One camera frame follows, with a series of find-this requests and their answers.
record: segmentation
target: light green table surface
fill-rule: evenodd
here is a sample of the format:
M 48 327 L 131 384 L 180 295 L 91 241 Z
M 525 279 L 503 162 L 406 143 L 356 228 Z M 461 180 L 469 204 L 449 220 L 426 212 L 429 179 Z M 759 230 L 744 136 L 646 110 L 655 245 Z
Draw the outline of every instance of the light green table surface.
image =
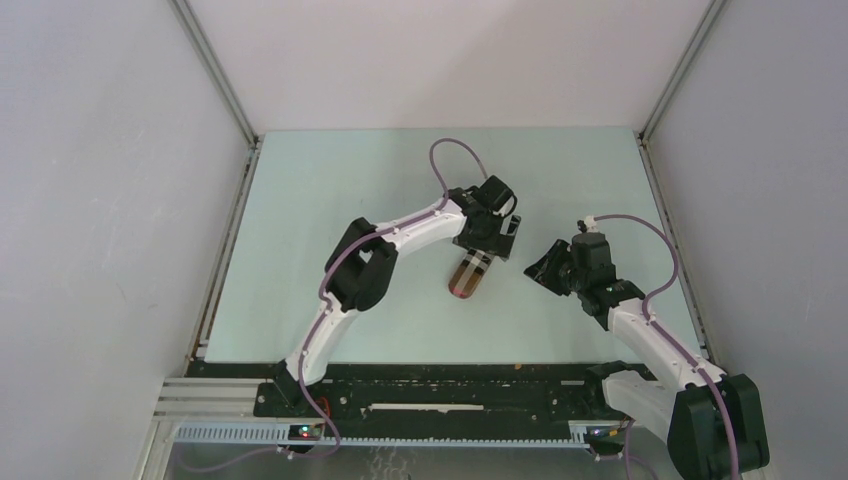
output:
M 420 129 L 266 135 L 206 354 L 208 362 L 277 362 L 301 341 L 318 307 L 323 266 L 351 220 L 392 220 L 441 195 L 427 151 L 444 136 L 482 157 L 516 192 L 523 217 L 512 258 L 496 260 L 460 300 L 448 280 L 464 251 L 445 240 L 401 261 L 386 297 L 354 322 L 334 362 L 548 363 L 637 361 L 576 297 L 526 278 L 587 214 L 629 213 L 659 225 L 642 161 L 625 128 Z M 442 145 L 450 187 L 481 182 L 474 161 Z M 659 238 L 624 220 L 600 224 L 621 278 L 648 292 L 671 259 Z M 694 327 L 675 286 L 657 312 L 690 346 Z

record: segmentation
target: orange wire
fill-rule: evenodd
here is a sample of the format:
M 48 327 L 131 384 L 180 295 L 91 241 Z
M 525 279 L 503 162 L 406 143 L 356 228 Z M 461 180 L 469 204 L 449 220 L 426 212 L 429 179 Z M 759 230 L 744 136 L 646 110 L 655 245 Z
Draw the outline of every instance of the orange wire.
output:
M 324 411 L 327 413 L 327 416 L 332 416 L 330 413 L 330 402 L 327 400 L 327 397 L 320 397 L 318 400 L 324 403 Z

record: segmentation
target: gray wall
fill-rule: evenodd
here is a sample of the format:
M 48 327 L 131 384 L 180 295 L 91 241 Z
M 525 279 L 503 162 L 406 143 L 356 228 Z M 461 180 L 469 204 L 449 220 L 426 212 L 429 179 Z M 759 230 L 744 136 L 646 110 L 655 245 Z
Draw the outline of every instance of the gray wall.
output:
M 652 139 L 712 345 L 783 478 L 845 478 L 848 3 L 731 2 Z
M 0 23 L 0 477 L 128 478 L 246 146 L 165 0 Z

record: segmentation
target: metal frame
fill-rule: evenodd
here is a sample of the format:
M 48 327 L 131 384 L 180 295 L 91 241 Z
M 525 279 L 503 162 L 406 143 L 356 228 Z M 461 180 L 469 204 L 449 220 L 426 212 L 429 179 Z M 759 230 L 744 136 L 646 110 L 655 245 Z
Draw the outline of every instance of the metal frame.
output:
M 680 85 L 683 83 L 686 75 L 691 70 L 698 53 L 701 52 L 710 32 L 713 30 L 713 27 L 715 27 L 716 21 L 728 3 L 730 3 L 730 0 L 710 1 L 710 4 L 707 6 L 707 10 L 704 12 L 704 16 L 701 17 L 701 21 L 695 28 L 692 38 L 689 40 L 689 43 L 686 45 L 686 49 L 683 51 L 683 55 L 674 67 L 671 78 L 669 78 L 662 94 L 660 94 L 660 98 L 654 106 L 653 111 L 648 116 L 648 120 L 645 122 L 645 127 L 639 135 L 643 140 L 649 141 L 656 132 L 657 126 L 663 116 L 665 116 L 668 106 L 677 94 L 677 90 L 680 88 Z
M 680 60 L 674 68 L 674 72 L 663 89 L 660 98 L 657 100 L 651 115 L 645 122 L 645 127 L 636 136 L 636 142 L 639 146 L 639 154 L 642 156 L 642 163 L 645 166 L 645 173 L 648 176 L 648 182 L 651 185 L 651 191 L 654 195 L 654 201 L 657 204 L 657 209 L 660 213 L 660 220 L 663 224 L 663 229 L 668 234 L 669 240 L 674 245 L 677 251 L 677 256 L 680 260 L 680 284 L 683 287 L 683 297 L 686 300 L 686 306 L 689 308 L 689 314 L 692 317 L 692 323 L 695 326 L 695 334 L 698 337 L 702 353 L 705 358 L 712 360 L 714 363 L 720 363 L 721 359 L 717 358 L 716 352 L 710 348 L 710 339 L 713 335 L 710 334 L 708 322 L 705 321 L 701 310 L 698 307 L 698 294 L 692 285 L 689 272 L 689 257 L 685 248 L 681 245 L 680 239 L 677 236 L 679 229 L 674 220 L 674 214 L 665 201 L 668 197 L 665 192 L 668 191 L 665 187 L 662 178 L 654 166 L 654 157 L 651 151 L 651 138 L 656 133 L 662 119 L 665 117 L 672 100 L 677 95 L 680 86 L 685 81 L 687 75 L 691 72 L 692 66 L 695 64 L 698 55 L 703 50 L 704 45 L 709 39 L 710 33 L 715 28 L 721 14 L 730 3 L 730 0 L 711 0 L 701 21 L 698 23 L 692 38 L 686 45 Z
M 185 28 L 198 57 L 209 73 L 209 77 L 221 94 L 239 129 L 249 146 L 245 171 L 239 186 L 233 207 L 229 214 L 227 230 L 221 240 L 219 256 L 216 259 L 208 294 L 196 322 L 194 335 L 187 356 L 185 372 L 189 362 L 194 358 L 202 358 L 206 343 L 211 332 L 212 321 L 220 297 L 221 289 L 226 278 L 227 268 L 232 255 L 233 246 L 238 234 L 238 228 L 247 203 L 250 185 L 256 172 L 256 165 L 261 154 L 260 138 L 256 135 L 247 118 L 230 82 L 228 81 L 220 62 L 217 59 L 200 22 L 197 19 L 189 0 L 168 0 L 175 15 Z M 675 67 L 668 84 L 658 99 L 645 127 L 637 134 L 645 172 L 651 186 L 654 200 L 660 213 L 663 227 L 669 234 L 675 248 L 681 253 L 681 284 L 684 296 L 690 310 L 701 348 L 705 354 L 708 351 L 708 336 L 703 319 L 698 309 L 696 295 L 693 292 L 686 268 L 686 256 L 676 238 L 674 218 L 665 203 L 665 188 L 654 168 L 651 156 L 650 139 L 662 120 L 671 101 L 675 97 L 680 84 L 691 70 L 692 64 L 701 51 L 710 31 L 716 24 L 721 12 L 729 0 L 712 0 L 696 31 L 694 32 L 684 54 Z M 221 378 L 169 378 L 166 379 L 159 402 L 156 405 L 151 425 L 145 438 L 136 472 L 133 478 L 137 480 L 161 480 L 166 474 L 171 449 L 175 442 L 216 442 L 216 443 L 253 443 L 273 445 L 278 442 L 280 435 L 287 431 L 290 424 L 301 424 L 310 419 L 303 418 L 257 418 L 253 416 L 256 389 L 261 379 L 221 379 Z M 492 444 L 472 442 L 452 442 L 441 446 L 491 446 L 491 447 L 554 447 L 554 448 L 585 448 L 583 434 L 587 427 L 609 426 L 610 422 L 571 422 L 572 441 L 562 442 L 491 442 Z M 408 442 L 410 446 L 425 446 L 433 442 Z M 368 439 L 343 439 L 343 444 L 379 446 L 385 441 Z
M 212 83 L 215 85 L 218 93 L 221 94 L 224 103 L 233 115 L 233 119 L 235 119 L 238 124 L 242 135 L 244 135 L 245 141 L 247 141 L 250 148 L 255 147 L 259 141 L 256 131 L 253 130 L 253 127 L 250 125 L 250 121 L 247 119 L 247 114 L 244 113 L 244 108 L 242 108 L 241 103 L 233 90 L 233 86 L 227 79 L 227 75 L 224 74 L 221 62 L 218 61 L 218 57 L 215 55 L 215 51 L 212 50 L 209 39 L 203 32 L 203 28 L 200 27 L 200 22 L 197 20 L 197 15 L 194 13 L 194 9 L 191 8 L 191 4 L 188 0 L 168 1 L 174 9 L 174 14 L 177 16 L 177 20 L 180 21 L 180 24 L 185 29 L 189 41 L 197 52 L 197 56 L 200 58 L 201 63 L 203 63 L 203 67 L 209 74 L 209 78 L 212 80 Z

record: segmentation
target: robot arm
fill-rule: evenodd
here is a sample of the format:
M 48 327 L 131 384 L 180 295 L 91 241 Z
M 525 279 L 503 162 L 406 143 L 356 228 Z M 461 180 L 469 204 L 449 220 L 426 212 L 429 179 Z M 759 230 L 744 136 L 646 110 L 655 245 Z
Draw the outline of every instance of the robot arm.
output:
M 590 403 L 623 412 L 663 439 L 686 480 L 720 479 L 730 473 L 730 455 L 723 427 L 717 427 L 709 378 L 729 413 L 739 471 L 768 464 L 756 385 L 745 375 L 728 376 L 686 347 L 655 312 L 648 312 L 650 318 L 646 318 L 645 294 L 617 278 L 606 237 L 594 225 L 579 225 L 581 233 L 570 245 L 557 240 L 524 273 L 557 295 L 575 293 L 583 310 L 630 347 L 657 379 L 647 381 L 622 362 L 593 367 L 586 381 Z
M 449 238 L 464 249 L 509 258 L 520 217 L 512 216 L 507 232 L 501 230 L 515 202 L 512 190 L 490 176 L 480 187 L 453 189 L 446 199 L 391 222 L 354 220 L 325 267 L 329 273 L 322 293 L 327 301 L 310 325 L 310 333 L 285 360 L 291 379 L 300 379 L 300 369 L 305 385 L 324 377 L 333 351 L 356 316 L 382 300 L 398 260 Z M 339 260 L 345 250 L 368 235 L 374 238 Z M 330 272 L 334 263 L 337 268 Z

